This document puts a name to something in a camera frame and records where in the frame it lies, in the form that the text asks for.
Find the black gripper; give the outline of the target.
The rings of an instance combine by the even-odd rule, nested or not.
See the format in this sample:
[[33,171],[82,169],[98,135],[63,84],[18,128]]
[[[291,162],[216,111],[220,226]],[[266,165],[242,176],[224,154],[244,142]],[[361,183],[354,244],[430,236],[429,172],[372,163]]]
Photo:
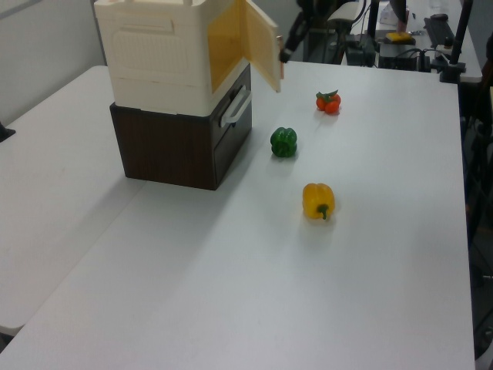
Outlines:
[[304,15],[311,18],[327,14],[327,0],[296,0],[296,3],[302,9],[302,12],[294,20],[287,41],[285,41],[284,47],[280,51],[279,59],[282,63],[290,61],[291,56],[308,32],[308,22]]

